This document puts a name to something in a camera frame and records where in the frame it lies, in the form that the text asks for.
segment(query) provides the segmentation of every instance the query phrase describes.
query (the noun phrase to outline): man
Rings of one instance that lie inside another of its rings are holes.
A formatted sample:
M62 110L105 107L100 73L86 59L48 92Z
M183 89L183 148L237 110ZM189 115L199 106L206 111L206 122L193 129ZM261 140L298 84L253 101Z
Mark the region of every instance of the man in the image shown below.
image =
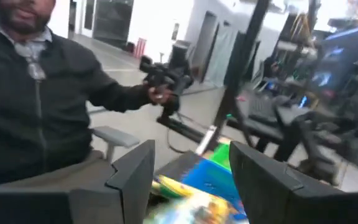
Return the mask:
M46 27L56 0L0 0L0 184L83 162L86 101L124 112L167 102L168 90L124 87L93 53Z

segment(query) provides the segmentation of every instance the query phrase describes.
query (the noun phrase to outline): gray chair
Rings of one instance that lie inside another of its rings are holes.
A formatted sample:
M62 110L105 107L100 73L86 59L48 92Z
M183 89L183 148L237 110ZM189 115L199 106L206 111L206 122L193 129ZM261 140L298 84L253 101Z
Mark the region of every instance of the gray chair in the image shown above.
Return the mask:
M108 147L105 159L108 162L112 162L114 159L114 151L116 147L122 146L128 149L136 146L140 142L135 136L108 126L94 128L93 134L107 143Z

